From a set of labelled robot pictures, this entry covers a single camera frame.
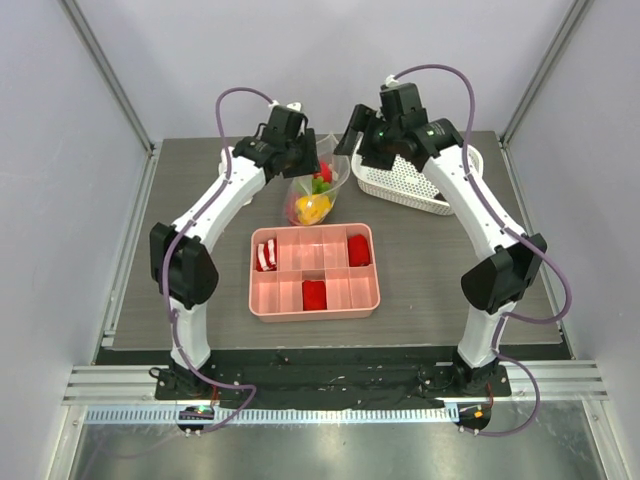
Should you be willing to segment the green toy grapes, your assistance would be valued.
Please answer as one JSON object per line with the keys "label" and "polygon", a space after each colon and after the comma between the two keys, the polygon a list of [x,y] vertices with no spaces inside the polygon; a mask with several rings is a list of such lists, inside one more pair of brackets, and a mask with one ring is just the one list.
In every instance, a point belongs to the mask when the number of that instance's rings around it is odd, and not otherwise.
{"label": "green toy grapes", "polygon": [[327,193],[332,188],[329,183],[323,183],[321,179],[311,179],[309,193],[312,195],[320,195]]}

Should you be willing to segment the clear zip top bag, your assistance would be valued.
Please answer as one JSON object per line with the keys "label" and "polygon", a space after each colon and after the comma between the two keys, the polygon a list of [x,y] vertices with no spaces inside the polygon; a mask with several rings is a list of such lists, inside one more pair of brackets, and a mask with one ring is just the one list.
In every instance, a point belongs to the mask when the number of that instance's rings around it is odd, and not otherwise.
{"label": "clear zip top bag", "polygon": [[339,141],[329,134],[316,142],[320,171],[294,178],[284,203],[284,214],[293,226],[322,223],[333,210],[341,187],[351,173],[347,156],[335,155]]}

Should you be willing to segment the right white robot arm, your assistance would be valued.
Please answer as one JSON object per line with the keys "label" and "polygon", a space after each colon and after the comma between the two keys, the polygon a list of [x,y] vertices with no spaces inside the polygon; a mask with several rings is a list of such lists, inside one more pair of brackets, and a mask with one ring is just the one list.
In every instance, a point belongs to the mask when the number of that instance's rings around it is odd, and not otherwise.
{"label": "right white robot arm", "polygon": [[468,148],[450,120],[429,120],[413,83],[382,87],[378,110],[354,107],[338,155],[389,171],[403,159],[444,195],[474,248],[477,264],[461,278],[469,313],[452,358],[457,391],[482,391],[499,366],[498,344],[511,313],[537,276],[547,243],[529,236],[501,207],[469,162]]}

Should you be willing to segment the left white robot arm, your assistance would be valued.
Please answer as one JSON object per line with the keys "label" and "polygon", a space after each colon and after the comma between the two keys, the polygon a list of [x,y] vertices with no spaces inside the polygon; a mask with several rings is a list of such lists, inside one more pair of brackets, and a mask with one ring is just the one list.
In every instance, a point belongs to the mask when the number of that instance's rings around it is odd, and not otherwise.
{"label": "left white robot arm", "polygon": [[152,279],[169,317],[170,365],[156,374],[163,398],[205,397],[213,375],[203,368],[211,355],[207,303],[219,282],[211,252],[241,208],[277,176],[294,178],[319,170],[315,132],[298,102],[272,103],[256,133],[221,150],[223,172],[183,215],[149,234]]}

